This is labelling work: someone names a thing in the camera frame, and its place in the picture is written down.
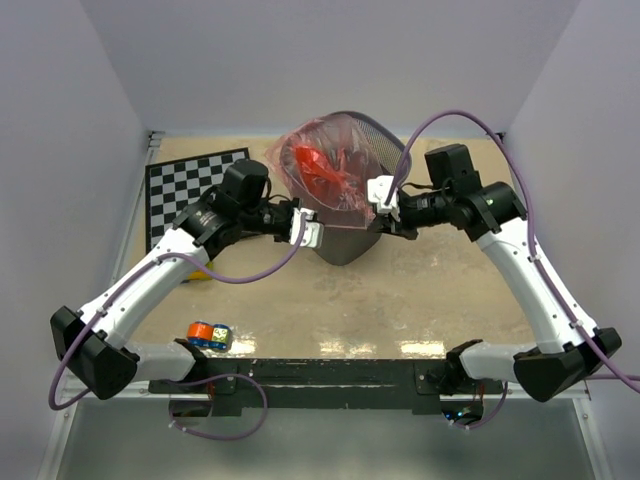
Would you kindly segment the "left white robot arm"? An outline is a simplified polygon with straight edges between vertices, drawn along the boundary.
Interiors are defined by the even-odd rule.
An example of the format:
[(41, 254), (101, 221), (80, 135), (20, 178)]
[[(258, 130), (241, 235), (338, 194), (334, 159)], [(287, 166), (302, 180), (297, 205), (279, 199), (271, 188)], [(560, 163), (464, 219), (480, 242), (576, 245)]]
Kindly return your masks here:
[(207, 188), (175, 218), (156, 246), (106, 292), (78, 309), (63, 306), (50, 325), (59, 358), (48, 394), (53, 410), (64, 409), (57, 389), (70, 371), (88, 393), (105, 400), (136, 381), (174, 382), (185, 392), (200, 390), (207, 368), (194, 347), (134, 345), (132, 334), (149, 313), (193, 272), (200, 270), (227, 284), (234, 278), (208, 269), (245, 232), (271, 235), (302, 247), (313, 211), (299, 199), (272, 203), (267, 167), (254, 160), (229, 166), (220, 184)]

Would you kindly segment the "grey mesh trash bin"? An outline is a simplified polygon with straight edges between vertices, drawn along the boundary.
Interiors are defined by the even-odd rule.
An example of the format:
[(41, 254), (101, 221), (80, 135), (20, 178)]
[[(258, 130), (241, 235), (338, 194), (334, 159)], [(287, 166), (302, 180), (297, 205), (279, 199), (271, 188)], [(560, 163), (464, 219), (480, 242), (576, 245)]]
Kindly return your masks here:
[[(394, 175), (401, 161), (405, 145), (388, 129), (373, 118), (355, 111), (338, 111), (331, 114), (346, 114), (356, 120), (366, 139), (378, 156), (382, 175)], [(371, 249), (380, 239), (379, 233), (368, 230), (328, 227), (324, 224), (322, 244), (316, 253), (326, 263), (345, 266)]]

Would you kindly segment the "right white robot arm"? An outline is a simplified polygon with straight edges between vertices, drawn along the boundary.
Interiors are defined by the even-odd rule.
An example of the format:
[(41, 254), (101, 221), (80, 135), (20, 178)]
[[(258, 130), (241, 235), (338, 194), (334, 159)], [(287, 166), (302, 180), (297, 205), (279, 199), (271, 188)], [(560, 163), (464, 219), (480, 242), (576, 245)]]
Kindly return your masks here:
[(559, 279), (535, 238), (513, 188), (483, 185), (469, 150), (452, 144), (425, 155), (431, 191), (409, 195), (389, 175), (370, 179), (368, 202), (381, 233), (414, 240), (421, 228), (450, 224), (493, 262), (534, 334), (532, 345), (465, 342), (447, 355), (443, 392), (469, 392), (480, 380), (514, 382), (546, 402), (595, 373), (621, 346), (613, 328), (600, 328)]

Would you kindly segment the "red plastic trash bag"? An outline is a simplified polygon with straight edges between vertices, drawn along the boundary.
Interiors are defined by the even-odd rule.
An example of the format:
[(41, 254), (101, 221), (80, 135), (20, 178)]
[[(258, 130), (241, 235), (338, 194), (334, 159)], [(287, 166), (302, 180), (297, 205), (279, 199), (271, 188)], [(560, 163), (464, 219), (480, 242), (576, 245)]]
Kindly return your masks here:
[(265, 159), (289, 194), (326, 226), (366, 230), (373, 222), (367, 181), (383, 169), (352, 117), (338, 113), (310, 120), (280, 137)]

